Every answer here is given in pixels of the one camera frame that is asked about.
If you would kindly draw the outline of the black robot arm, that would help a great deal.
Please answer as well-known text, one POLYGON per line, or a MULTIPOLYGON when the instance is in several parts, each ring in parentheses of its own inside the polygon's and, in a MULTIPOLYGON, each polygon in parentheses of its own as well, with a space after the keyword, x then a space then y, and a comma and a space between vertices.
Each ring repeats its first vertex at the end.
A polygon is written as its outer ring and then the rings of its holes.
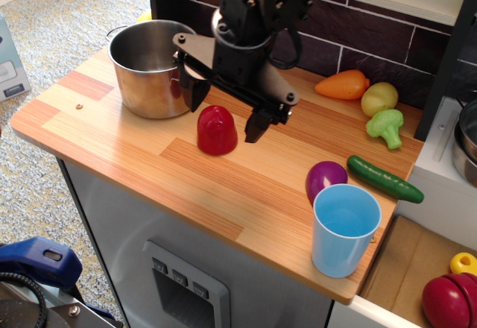
POLYGON ((302 44, 295 28, 311 0, 221 0, 212 17, 212 37, 178 33, 174 61, 187 107, 196 111, 214 86, 252 107, 246 142, 255 143, 270 125, 285 124, 300 97, 281 76, 298 58, 272 58, 277 34, 289 33, 295 54, 302 44))

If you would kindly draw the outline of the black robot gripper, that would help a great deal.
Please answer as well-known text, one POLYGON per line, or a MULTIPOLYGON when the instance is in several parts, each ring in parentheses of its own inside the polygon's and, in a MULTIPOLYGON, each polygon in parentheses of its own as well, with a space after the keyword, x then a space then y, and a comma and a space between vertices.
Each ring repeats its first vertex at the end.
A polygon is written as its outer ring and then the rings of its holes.
POLYGON ((195 112, 211 86, 253 108, 245 126, 245 142, 256 143, 273 124, 285 124, 299 95, 269 59, 274 35, 239 43, 239 30, 216 10, 212 36, 178 33, 173 37, 179 85, 186 106, 195 112))

